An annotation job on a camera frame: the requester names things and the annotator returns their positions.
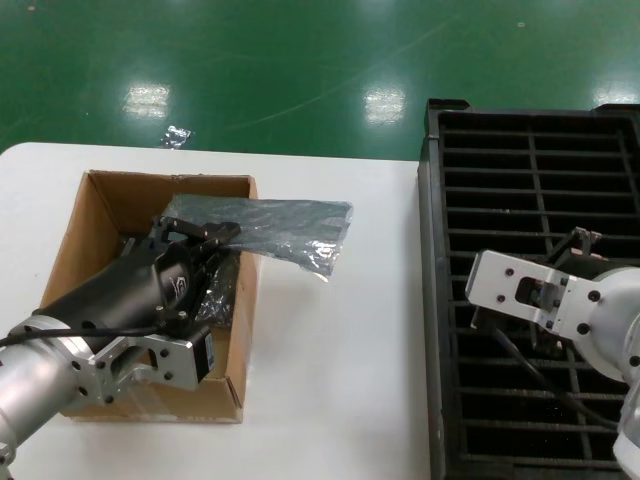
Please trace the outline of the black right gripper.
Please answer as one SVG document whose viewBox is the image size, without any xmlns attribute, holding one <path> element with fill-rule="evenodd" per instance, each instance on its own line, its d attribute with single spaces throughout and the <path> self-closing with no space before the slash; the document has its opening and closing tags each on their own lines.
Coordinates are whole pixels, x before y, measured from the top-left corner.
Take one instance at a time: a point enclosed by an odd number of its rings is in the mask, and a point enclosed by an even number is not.
<svg viewBox="0 0 640 480">
<path fill-rule="evenodd" d="M 601 266 L 606 258 L 593 252 L 593 247 L 602 239 L 602 234 L 574 227 L 549 253 L 551 266 L 566 266 L 568 263 Z M 549 333 L 537 324 L 532 326 L 532 348 L 534 351 L 564 351 L 560 337 Z"/>
</svg>

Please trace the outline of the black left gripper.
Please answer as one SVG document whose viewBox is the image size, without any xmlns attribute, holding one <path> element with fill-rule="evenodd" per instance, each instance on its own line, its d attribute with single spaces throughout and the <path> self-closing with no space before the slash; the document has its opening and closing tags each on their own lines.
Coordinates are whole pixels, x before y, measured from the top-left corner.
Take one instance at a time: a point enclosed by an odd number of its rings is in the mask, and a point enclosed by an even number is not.
<svg viewBox="0 0 640 480">
<path fill-rule="evenodd" d="M 169 242 L 172 233 L 187 240 Z M 235 222 L 197 225 L 175 217 L 153 221 L 149 242 L 33 315 L 54 320 L 32 326 L 32 338 L 73 338 L 98 353 L 113 340 L 160 335 L 205 342 L 209 328 L 196 320 L 230 320 L 233 253 L 216 246 L 241 233 Z"/>
</svg>

